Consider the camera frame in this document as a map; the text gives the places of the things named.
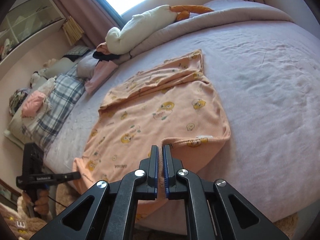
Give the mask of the left hand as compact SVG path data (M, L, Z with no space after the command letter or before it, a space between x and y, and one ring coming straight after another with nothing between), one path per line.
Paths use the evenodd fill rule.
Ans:
M48 215L49 213L49 191L48 190L38 190L38 199L33 203L33 209L36 213L40 215ZM31 198L29 195L22 191L22 197L27 206L31 206Z

